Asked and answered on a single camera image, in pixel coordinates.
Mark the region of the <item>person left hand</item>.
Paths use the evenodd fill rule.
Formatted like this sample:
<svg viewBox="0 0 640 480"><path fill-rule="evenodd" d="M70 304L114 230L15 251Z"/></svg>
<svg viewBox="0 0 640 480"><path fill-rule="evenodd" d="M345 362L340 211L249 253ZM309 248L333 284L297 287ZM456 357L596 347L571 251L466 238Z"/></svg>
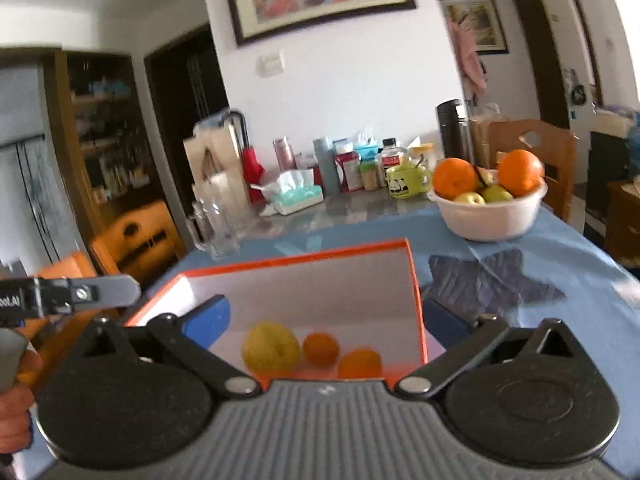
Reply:
<svg viewBox="0 0 640 480"><path fill-rule="evenodd" d="M42 367L40 356L27 350L21 359L15 384L1 393L0 452L12 455L32 444L32 415L35 405L34 381Z"/></svg>

